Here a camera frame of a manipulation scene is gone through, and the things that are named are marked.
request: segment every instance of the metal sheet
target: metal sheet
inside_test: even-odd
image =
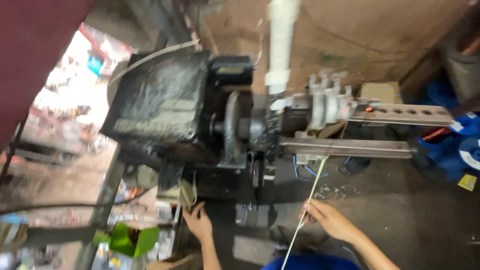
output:
[[[356,112],[349,121],[449,126],[453,117],[440,106],[380,104],[373,112]]]
[[[393,141],[281,138],[280,145],[286,154],[409,159],[415,152],[406,142]]]

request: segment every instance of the black machine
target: black machine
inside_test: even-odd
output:
[[[132,55],[130,64],[147,55]],[[200,199],[269,204],[264,116],[252,115],[248,56],[178,50],[126,73],[101,129],[130,170],[146,165],[167,190],[195,182]]]

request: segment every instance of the yellow tag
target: yellow tag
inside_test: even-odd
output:
[[[475,176],[470,174],[465,174],[460,180],[460,182],[458,182],[458,185],[466,190],[473,191],[473,188],[475,187],[476,182],[477,182],[477,178]]]

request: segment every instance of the white cord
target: white cord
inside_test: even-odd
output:
[[[317,177],[315,178],[315,182],[313,182],[313,187],[312,187],[312,191],[310,192],[310,197],[308,197],[308,203],[310,203],[310,200],[312,199],[313,192],[315,191],[315,187],[317,186],[318,179],[320,178],[320,174],[322,172],[322,169],[324,168],[326,160],[327,158],[323,159],[322,163],[320,164],[320,167],[318,168]],[[288,248],[287,255],[285,256],[285,260],[283,261],[281,270],[284,270],[285,265],[287,264],[288,256],[290,255],[290,251],[292,250],[293,242],[295,241],[295,238],[297,237],[297,233],[299,232],[300,228],[303,227],[303,219],[305,218],[306,213],[307,213],[306,210],[303,211],[300,222],[297,226],[297,229],[295,230],[295,234],[293,234],[292,242],[290,242],[290,247]]]
[[[182,44],[178,44],[178,45],[174,45],[174,46],[170,46],[168,48],[165,48],[165,49],[161,49],[159,51],[156,51],[152,54],[150,54],[149,56],[145,57],[145,58],[142,58],[140,60],[138,60],[137,62],[133,63],[132,65],[130,65],[128,68],[122,70],[120,73],[117,74],[117,76],[113,77],[110,79],[110,81],[108,82],[108,86],[110,86],[110,84],[112,84],[113,82],[117,81],[118,79],[122,78],[122,76],[124,76],[127,72],[129,72],[130,70],[138,67],[139,65],[147,62],[148,60],[154,58],[154,57],[157,57],[159,55],[162,55],[162,54],[165,54],[167,52],[171,52],[171,51],[174,51],[174,50],[178,50],[178,49],[182,49],[182,48],[185,48],[185,47],[189,47],[189,46],[193,46],[193,45],[197,45],[198,42],[200,42],[200,40],[194,40],[194,41],[189,41],[189,42],[185,42],[185,43],[182,43]]]

